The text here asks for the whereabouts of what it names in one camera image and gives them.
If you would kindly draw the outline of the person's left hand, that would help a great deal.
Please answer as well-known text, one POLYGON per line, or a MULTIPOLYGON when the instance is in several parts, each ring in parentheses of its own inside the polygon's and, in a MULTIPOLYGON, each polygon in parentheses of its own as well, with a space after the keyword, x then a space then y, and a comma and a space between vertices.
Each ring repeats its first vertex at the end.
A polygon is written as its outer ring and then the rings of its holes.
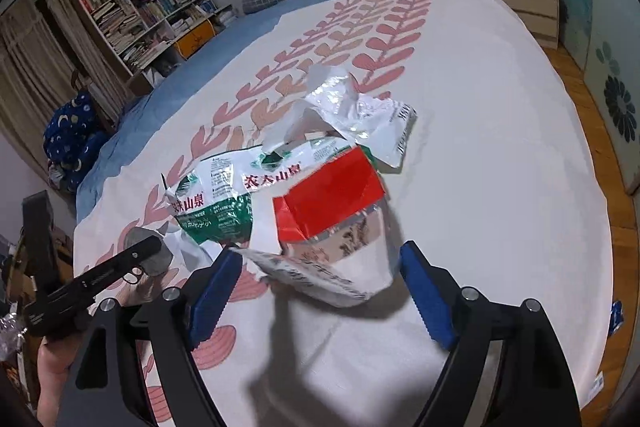
POLYGON ((81 331, 43 338, 37 359, 41 425, 157 424, 129 325, 136 310, 107 298, 81 331))

